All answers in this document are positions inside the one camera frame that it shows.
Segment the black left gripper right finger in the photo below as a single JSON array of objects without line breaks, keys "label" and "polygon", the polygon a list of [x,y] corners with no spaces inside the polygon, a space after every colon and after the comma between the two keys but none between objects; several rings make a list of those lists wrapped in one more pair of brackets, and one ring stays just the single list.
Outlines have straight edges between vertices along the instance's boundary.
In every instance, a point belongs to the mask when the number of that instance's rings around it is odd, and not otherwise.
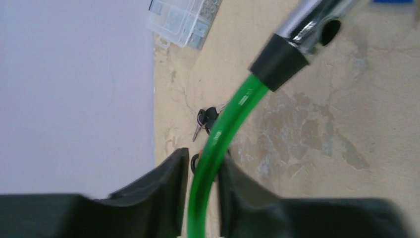
[{"label": "black left gripper right finger", "polygon": [[286,198],[225,155],[218,173],[224,238],[413,238],[396,205],[381,198]]}]

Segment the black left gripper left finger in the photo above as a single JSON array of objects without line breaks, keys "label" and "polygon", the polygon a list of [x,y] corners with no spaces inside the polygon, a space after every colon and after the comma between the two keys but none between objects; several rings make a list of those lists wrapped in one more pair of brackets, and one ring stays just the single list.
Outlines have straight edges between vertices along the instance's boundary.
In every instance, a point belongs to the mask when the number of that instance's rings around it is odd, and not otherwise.
[{"label": "black left gripper left finger", "polygon": [[76,193],[3,194],[3,238],[175,238],[182,233],[189,150],[106,199]]}]

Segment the orange black padlock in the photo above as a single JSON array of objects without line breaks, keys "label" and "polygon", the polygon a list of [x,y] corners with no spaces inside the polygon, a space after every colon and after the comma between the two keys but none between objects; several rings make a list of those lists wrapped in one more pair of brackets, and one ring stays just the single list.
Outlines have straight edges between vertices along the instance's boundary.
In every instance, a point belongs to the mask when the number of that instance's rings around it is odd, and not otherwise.
[{"label": "orange black padlock", "polygon": [[199,153],[195,154],[190,160],[190,169],[193,174],[196,173],[197,164],[198,164],[201,154],[202,154],[202,150]]}]

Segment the green cable lock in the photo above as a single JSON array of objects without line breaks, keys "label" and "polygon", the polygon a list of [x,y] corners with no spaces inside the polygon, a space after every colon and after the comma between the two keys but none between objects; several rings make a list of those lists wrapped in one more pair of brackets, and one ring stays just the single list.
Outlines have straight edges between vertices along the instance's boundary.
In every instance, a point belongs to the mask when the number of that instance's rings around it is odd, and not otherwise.
[{"label": "green cable lock", "polygon": [[210,189],[223,156],[239,127],[268,91],[277,91],[343,31],[365,0],[302,0],[272,33],[249,68],[225,111],[211,129],[193,177],[187,216],[187,236],[206,235]]}]

